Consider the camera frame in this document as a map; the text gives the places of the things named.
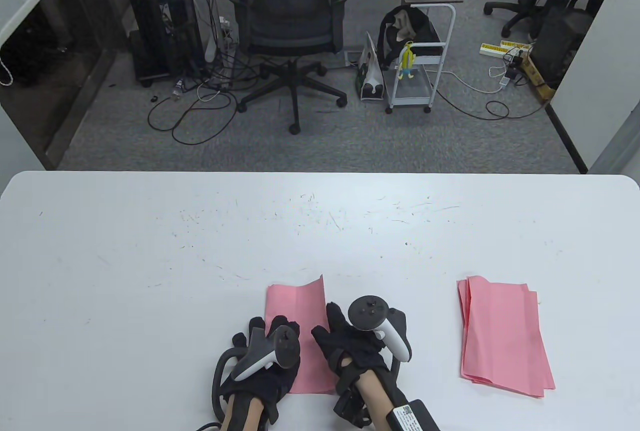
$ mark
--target small white cart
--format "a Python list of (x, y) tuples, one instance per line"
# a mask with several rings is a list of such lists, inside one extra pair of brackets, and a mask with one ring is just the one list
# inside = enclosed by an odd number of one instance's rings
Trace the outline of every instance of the small white cart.
[[(448, 22), (448, 30), (446, 31), (446, 40), (440, 40), (438, 33), (433, 29), (434, 41), (414, 42), (410, 45), (410, 48), (416, 53), (413, 61), (412, 79), (409, 79), (408, 76), (400, 79), (402, 70), (399, 63), (402, 63), (403, 57), (407, 53), (407, 47), (403, 47), (398, 59), (391, 63), (389, 69), (382, 72), (388, 99), (388, 106), (384, 111), (387, 114), (393, 113), (395, 106), (402, 105), (424, 106), (425, 113), (432, 111), (442, 67), (444, 66), (451, 40), (453, 25), (456, 21), (456, 9), (448, 3), (412, 4), (411, 7), (422, 10), (426, 15), (429, 14), (430, 8), (449, 8), (451, 15)], [(427, 70), (425, 66), (438, 66), (438, 69)], [(433, 82), (429, 78), (429, 73), (435, 73)]]

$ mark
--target black glove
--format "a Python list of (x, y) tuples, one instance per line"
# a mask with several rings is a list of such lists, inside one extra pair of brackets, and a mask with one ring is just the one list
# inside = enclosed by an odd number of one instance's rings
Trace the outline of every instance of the black glove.
[[(300, 326), (295, 321), (288, 321), (285, 316), (276, 316), (271, 322), (271, 328), (267, 337), (269, 337), (278, 326), (289, 326), (295, 334), (300, 336)], [(251, 338), (254, 328), (265, 330), (265, 320), (262, 317), (254, 317), (249, 321), (249, 339)], [(239, 332), (233, 337), (233, 346), (236, 348), (247, 347), (247, 337), (244, 333)], [(248, 393), (262, 401), (267, 412), (269, 421), (274, 424), (278, 419), (278, 411), (276, 403), (279, 402), (284, 395), (290, 392), (293, 382), (298, 375), (300, 360), (289, 369), (282, 369), (278, 364), (273, 363), (269, 369), (260, 369), (247, 379), (235, 381), (231, 377), (227, 377), (226, 381), (220, 386), (220, 394), (224, 400), (229, 402), (231, 395), (239, 393)]]
[(322, 326), (311, 329), (311, 334), (322, 349), (330, 369), (340, 375), (341, 361), (348, 355), (361, 369), (387, 369), (380, 350), (385, 344), (373, 331), (361, 331), (351, 326), (345, 319), (340, 306), (334, 302), (326, 305), (329, 331)]

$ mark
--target computer tower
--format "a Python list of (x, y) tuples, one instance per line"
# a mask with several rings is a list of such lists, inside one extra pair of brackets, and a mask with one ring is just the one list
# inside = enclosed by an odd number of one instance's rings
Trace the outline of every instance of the computer tower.
[(137, 30), (128, 40), (143, 86), (162, 77), (202, 77), (206, 63), (193, 0), (130, 0)]
[(529, 57), (549, 88), (557, 89), (594, 18), (581, 9), (552, 10)]

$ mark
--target chair base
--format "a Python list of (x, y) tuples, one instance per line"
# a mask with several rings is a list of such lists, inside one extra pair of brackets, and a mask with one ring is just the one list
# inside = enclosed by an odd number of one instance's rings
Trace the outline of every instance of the chair base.
[(338, 108), (344, 108), (347, 105), (347, 94), (339, 89), (327, 86), (320, 81), (317, 81), (307, 75), (311, 72), (316, 72), (318, 76), (325, 76), (327, 74), (327, 68), (315, 61), (311, 64), (298, 67), (296, 61), (288, 60), (281, 66), (272, 66), (269, 64), (260, 65), (260, 77), (262, 79), (268, 79), (270, 75), (276, 75), (277, 79), (270, 82), (266, 86), (253, 91), (249, 95), (243, 97), (237, 105), (238, 113), (244, 113), (247, 111), (247, 103), (250, 103), (258, 98), (268, 95), (280, 88), (289, 88), (291, 92), (291, 101), (293, 103), (293, 124), (288, 128), (288, 132), (293, 135), (300, 133), (300, 116), (298, 114), (298, 87), (304, 86), (305, 88), (315, 89), (321, 93), (327, 93), (338, 97), (336, 105)]
[(525, 18), (535, 18), (535, 16), (542, 11), (542, 6), (536, 6), (537, 1), (538, 0), (518, 0), (517, 3), (488, 1), (484, 4), (483, 13), (485, 13), (485, 15), (491, 15), (494, 9), (506, 9), (507, 11), (515, 13), (516, 15), (507, 21), (500, 33), (503, 38), (509, 38), (512, 33), (512, 28), (516, 23)]

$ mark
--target gray carpet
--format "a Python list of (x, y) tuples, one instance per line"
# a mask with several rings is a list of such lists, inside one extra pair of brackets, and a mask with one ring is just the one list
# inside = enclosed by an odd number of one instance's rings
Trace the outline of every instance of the gray carpet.
[[(484, 16), (489, 0), (464, 0), (455, 5), (457, 20), (445, 69), (471, 85), (491, 90), (498, 80), (488, 76), (499, 60), (480, 56), (482, 42), (498, 43), (500, 29), (511, 13), (496, 10)], [(390, 6), (382, 9), (382, 14)], [(366, 6), (347, 10), (351, 22), (365, 21)], [(434, 16), (436, 25), (442, 22)], [(350, 33), (345, 24), (345, 41)], [(512, 38), (523, 40), (526, 25)], [(329, 66), (336, 60), (329, 60)], [(167, 97), (172, 83), (154, 83), (143, 89), (135, 82), (130, 56), (121, 54), (86, 114), (64, 159), (66, 170), (148, 171), (358, 171), (385, 173), (576, 173), (569, 154), (544, 111), (521, 120), (487, 122), (455, 111), (438, 97), (433, 112), (422, 108), (396, 108), (384, 113), (383, 102), (361, 102), (354, 89), (352, 69), (330, 70), (321, 78), (348, 94), (349, 104), (338, 109), (335, 100), (309, 90), (300, 91), (302, 133), (292, 136), (293, 118), (288, 92), (269, 95), (236, 115), (217, 138), (198, 146), (176, 143), (168, 133), (147, 125), (151, 99)], [(483, 95), (443, 75), (439, 90), (454, 104), (485, 118), (489, 99), (508, 104), (519, 116), (539, 107), (528, 86), (496, 95)], [(195, 99), (186, 95), (178, 103), (158, 108), (153, 122), (167, 127)], [(217, 97), (211, 105), (224, 104)], [(176, 135), (199, 141), (219, 130), (231, 117), (226, 108), (191, 113)]]

